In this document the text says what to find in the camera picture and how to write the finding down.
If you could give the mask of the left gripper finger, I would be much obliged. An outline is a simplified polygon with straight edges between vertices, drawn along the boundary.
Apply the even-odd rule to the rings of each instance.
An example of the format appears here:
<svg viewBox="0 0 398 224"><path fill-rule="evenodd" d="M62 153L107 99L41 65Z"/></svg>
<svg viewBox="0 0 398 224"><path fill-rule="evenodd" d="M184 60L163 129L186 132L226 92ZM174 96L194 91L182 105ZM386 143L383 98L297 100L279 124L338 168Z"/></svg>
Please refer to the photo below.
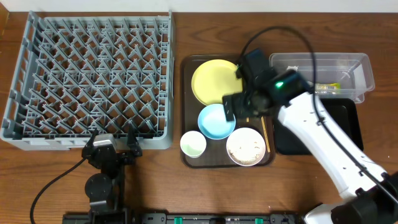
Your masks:
<svg viewBox="0 0 398 224"><path fill-rule="evenodd" d="M135 157L142 156L142 149L141 149L141 146L139 145L138 140L136 138L135 129L134 129L134 126L132 125L132 123L129 123L126 144Z"/></svg>
<svg viewBox="0 0 398 224"><path fill-rule="evenodd" d="M87 144L85 145L85 148L86 148L86 149L91 149L91 148L93 147L93 142L94 142L95 137L96 137L97 135L98 135L98 130L95 129L95 130L92 132L91 137L90 137L90 139L88 140Z"/></svg>

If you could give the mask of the white cup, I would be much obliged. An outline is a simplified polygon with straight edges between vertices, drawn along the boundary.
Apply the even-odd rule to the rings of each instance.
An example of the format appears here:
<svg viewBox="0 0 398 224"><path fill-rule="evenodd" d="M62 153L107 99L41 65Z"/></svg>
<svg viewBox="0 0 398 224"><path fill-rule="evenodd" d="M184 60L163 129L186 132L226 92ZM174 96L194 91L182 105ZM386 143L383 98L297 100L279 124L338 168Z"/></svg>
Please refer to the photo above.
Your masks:
<svg viewBox="0 0 398 224"><path fill-rule="evenodd" d="M180 139L180 148L186 156L196 159L204 153L206 139L198 131L188 131Z"/></svg>

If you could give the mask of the green wrapper packet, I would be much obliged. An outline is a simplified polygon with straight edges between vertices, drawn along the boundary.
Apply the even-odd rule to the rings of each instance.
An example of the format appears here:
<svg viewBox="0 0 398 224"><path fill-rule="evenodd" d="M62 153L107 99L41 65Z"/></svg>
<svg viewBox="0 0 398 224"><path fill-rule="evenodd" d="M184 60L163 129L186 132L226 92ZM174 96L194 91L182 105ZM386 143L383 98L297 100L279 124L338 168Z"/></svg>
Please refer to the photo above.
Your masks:
<svg viewBox="0 0 398 224"><path fill-rule="evenodd" d="M320 95L335 95L341 90L339 83L316 83L315 92Z"/></svg>

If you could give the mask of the light blue bowl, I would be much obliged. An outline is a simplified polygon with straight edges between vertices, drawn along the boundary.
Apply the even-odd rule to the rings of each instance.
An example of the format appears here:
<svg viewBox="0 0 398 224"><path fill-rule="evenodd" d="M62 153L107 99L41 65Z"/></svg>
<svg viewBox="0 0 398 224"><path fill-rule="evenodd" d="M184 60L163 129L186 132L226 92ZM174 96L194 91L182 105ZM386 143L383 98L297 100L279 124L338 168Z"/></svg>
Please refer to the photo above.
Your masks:
<svg viewBox="0 0 398 224"><path fill-rule="evenodd" d="M198 127L203 135L209 139L221 140L227 138L235 129L236 118L226 119L224 106L212 104L204 107L198 115Z"/></svg>

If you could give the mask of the white bowl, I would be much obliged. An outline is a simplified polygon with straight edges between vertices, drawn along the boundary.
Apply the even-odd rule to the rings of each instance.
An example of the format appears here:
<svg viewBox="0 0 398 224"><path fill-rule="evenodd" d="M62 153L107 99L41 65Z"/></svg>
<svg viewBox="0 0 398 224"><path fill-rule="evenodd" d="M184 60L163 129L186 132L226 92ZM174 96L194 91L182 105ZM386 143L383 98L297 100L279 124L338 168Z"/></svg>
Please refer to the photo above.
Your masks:
<svg viewBox="0 0 398 224"><path fill-rule="evenodd" d="M235 164L249 167L264 158L267 146L262 135L255 129L239 128L229 135L226 152Z"/></svg>

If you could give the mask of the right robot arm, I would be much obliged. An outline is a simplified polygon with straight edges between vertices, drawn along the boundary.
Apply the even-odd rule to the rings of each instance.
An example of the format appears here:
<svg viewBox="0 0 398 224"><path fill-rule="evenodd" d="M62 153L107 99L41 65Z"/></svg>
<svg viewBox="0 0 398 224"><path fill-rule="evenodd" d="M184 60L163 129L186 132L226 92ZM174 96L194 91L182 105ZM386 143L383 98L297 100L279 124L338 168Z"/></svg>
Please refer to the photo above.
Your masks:
<svg viewBox="0 0 398 224"><path fill-rule="evenodd" d="M326 170L342 202L321 204L305 223L397 222L397 174L389 175L360 150L330 116L298 71L279 73L261 50L242 53L236 76L240 93L223 97L227 120L273 115Z"/></svg>

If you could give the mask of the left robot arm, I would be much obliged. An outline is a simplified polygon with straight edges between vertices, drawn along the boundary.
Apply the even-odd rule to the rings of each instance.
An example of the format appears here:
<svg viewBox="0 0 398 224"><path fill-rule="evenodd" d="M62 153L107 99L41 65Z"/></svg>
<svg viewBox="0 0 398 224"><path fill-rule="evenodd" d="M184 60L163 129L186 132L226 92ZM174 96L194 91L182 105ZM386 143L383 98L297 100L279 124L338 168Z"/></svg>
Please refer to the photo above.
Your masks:
<svg viewBox="0 0 398 224"><path fill-rule="evenodd" d="M135 164L142 156L133 125L129 125L126 141L118 141L112 134L100 134L95 130L81 156L99 170L85 184L90 201L88 222L135 223L134 212L124 205L125 167Z"/></svg>

